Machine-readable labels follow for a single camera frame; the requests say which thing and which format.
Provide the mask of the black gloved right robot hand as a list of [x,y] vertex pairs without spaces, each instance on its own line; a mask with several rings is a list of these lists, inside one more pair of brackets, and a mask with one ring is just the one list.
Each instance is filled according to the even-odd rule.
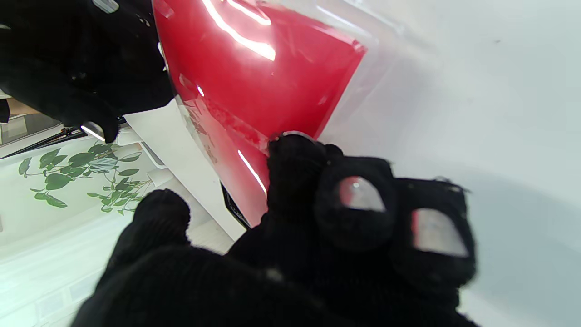
[[40,113],[69,128],[166,106],[174,89],[151,0],[3,0],[1,122]]

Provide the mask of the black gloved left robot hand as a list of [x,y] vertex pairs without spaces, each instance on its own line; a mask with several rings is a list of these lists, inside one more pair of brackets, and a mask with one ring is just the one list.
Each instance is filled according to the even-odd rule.
[[268,143],[267,211],[226,254],[187,238],[174,191],[139,202],[73,327],[475,327],[464,189],[395,178],[297,132]]

